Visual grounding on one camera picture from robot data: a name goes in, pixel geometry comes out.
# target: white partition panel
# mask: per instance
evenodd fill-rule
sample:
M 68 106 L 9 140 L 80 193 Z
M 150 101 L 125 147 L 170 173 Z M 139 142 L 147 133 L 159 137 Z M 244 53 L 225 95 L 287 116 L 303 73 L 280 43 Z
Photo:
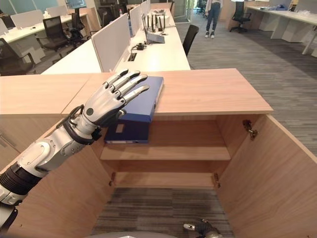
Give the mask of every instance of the white partition panel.
M 148 3 L 147 1 L 144 1 L 142 4 L 141 4 L 141 11 L 142 13 L 146 16 L 148 14 Z
M 68 14 L 66 6 L 54 6 L 46 8 L 51 17 L 66 16 Z
M 0 35 L 4 35 L 5 33 L 9 33 L 7 27 L 5 26 L 4 22 L 0 18 Z
M 307 10 L 317 13 L 317 0 L 299 0 L 295 11 Z
M 149 13 L 151 10 L 151 0 L 147 0 L 147 4 L 148 4 L 148 13 Z
M 130 45 L 128 16 L 123 14 L 92 36 L 102 72 L 112 71 Z
M 130 10 L 130 19 L 132 27 L 132 35 L 135 36 L 141 27 L 141 5 Z
M 35 10 L 12 15 L 11 19 L 17 28 L 24 28 L 41 23 L 44 17 L 41 10 Z

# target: robotic arm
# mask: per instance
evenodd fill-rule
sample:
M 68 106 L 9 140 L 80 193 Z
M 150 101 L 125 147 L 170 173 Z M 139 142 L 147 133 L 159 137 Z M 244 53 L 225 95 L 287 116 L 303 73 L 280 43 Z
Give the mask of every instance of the robotic arm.
M 101 127 L 107 127 L 125 114 L 122 109 L 132 99 L 149 89 L 134 86 L 147 79 L 139 71 L 123 70 L 110 77 L 88 99 L 86 105 L 76 107 L 51 135 L 33 142 L 19 159 L 0 175 L 0 234 L 5 233 L 17 216 L 28 192 L 50 171 L 68 157 L 80 152 L 100 138 Z

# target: blue binder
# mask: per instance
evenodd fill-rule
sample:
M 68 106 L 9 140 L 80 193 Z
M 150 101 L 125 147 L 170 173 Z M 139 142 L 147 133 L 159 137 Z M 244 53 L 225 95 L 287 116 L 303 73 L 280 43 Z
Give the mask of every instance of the blue binder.
M 132 120 L 151 122 L 156 104 L 159 100 L 160 92 L 163 88 L 163 82 L 163 77 L 149 76 L 145 81 L 134 87 L 131 91 L 142 85 L 149 85 L 150 88 L 148 91 L 133 99 L 127 106 L 123 108 L 126 110 L 127 114 L 121 117 L 120 121 Z
M 150 123 L 163 88 L 163 78 L 148 77 L 136 87 L 142 85 L 149 85 L 149 90 L 124 107 L 127 114 L 121 117 L 117 124 L 108 128 L 105 143 L 148 143 Z

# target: wooden countertop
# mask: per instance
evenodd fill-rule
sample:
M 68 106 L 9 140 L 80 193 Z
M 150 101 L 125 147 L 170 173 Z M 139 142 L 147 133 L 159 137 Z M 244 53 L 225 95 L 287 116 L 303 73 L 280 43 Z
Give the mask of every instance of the wooden countertop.
M 0 77 L 0 114 L 60 114 L 90 74 Z
M 273 111 L 233 68 L 142 73 L 164 77 L 156 115 L 267 114 Z M 93 74 L 62 113 L 68 114 L 85 103 L 110 75 Z
M 0 115 L 68 114 L 113 73 L 0 77 Z M 164 77 L 159 116 L 267 114 L 272 108 L 236 69 L 149 72 Z

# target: cabinet door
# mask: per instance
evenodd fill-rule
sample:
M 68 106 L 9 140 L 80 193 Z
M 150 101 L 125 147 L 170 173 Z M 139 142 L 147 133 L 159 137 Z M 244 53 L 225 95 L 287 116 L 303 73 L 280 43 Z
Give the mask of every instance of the cabinet door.
M 18 155 L 19 153 L 0 137 L 0 171 Z
M 114 190 L 91 147 L 50 172 L 17 207 L 9 233 L 33 238 L 89 236 Z
M 237 238 L 317 236 L 317 159 L 272 116 L 253 126 L 220 178 L 218 197 Z
M 0 118 L 1 137 L 22 152 L 61 118 L 62 115 L 3 115 Z

